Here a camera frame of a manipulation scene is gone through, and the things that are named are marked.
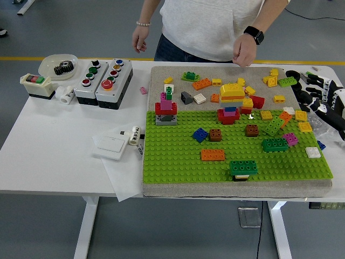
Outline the person's left hand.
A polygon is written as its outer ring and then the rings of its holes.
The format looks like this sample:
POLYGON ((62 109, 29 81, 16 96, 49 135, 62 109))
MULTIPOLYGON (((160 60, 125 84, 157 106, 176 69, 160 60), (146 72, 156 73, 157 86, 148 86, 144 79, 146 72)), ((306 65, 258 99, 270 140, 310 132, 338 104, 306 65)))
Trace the person's left hand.
POLYGON ((247 67, 253 63, 256 54, 257 45, 254 38, 245 33, 239 36, 234 42, 232 62, 240 67, 247 67))

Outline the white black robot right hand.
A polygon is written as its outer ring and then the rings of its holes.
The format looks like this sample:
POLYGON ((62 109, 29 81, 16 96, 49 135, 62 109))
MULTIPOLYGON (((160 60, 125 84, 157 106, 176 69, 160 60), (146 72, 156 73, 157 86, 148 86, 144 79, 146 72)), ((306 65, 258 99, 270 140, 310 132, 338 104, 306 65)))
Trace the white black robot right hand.
POLYGON ((344 88, 337 86, 331 79, 311 73, 302 73, 301 78, 307 84, 318 86, 320 90, 307 87, 301 91, 300 98, 320 119, 337 130, 344 140, 344 88))

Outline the person's right hand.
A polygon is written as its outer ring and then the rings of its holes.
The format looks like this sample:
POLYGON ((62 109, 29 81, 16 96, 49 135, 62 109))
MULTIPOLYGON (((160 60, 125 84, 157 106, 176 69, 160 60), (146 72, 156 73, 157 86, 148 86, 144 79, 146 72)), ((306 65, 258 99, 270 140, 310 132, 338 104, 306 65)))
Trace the person's right hand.
POLYGON ((145 52, 147 49, 146 39, 149 35, 149 27, 137 26, 132 35, 132 46, 135 52, 145 52))

